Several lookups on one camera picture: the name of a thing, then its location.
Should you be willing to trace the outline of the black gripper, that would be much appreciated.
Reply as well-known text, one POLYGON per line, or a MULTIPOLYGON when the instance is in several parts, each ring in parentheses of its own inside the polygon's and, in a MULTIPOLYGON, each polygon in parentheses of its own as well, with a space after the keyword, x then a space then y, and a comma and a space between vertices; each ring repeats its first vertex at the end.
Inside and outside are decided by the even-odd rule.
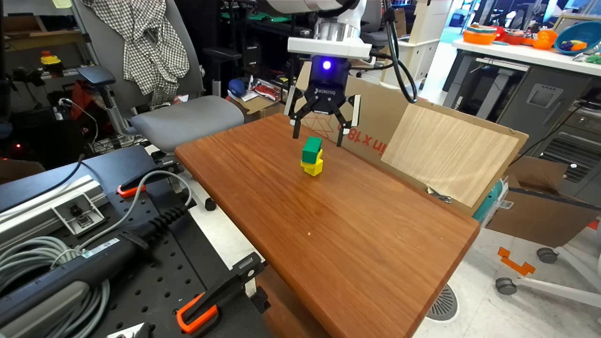
POLYGON ((350 59, 337 56, 314 56, 310 65, 308 88, 305 89, 307 103, 293 112, 293 138, 301 135, 301 121, 310 110, 323 110, 337 116, 340 129, 337 146, 342 146, 346 133, 352 129, 352 119, 344 116, 340 106, 346 103, 346 84, 350 59))

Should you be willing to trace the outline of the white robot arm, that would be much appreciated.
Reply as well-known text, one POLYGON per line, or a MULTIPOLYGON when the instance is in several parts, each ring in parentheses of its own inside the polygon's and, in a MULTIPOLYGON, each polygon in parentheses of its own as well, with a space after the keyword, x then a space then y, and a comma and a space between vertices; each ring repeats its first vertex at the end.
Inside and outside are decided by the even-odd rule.
POLYGON ((316 12, 310 37, 290 37, 288 50, 310 54, 308 86, 292 84, 284 112, 293 125, 293 136, 301 133, 301 121, 308 112, 335 114, 340 131, 337 144, 359 123, 361 95, 346 95, 348 74, 354 59, 367 59, 372 44, 361 39, 361 18, 367 0, 258 0, 267 12, 297 14, 316 12))

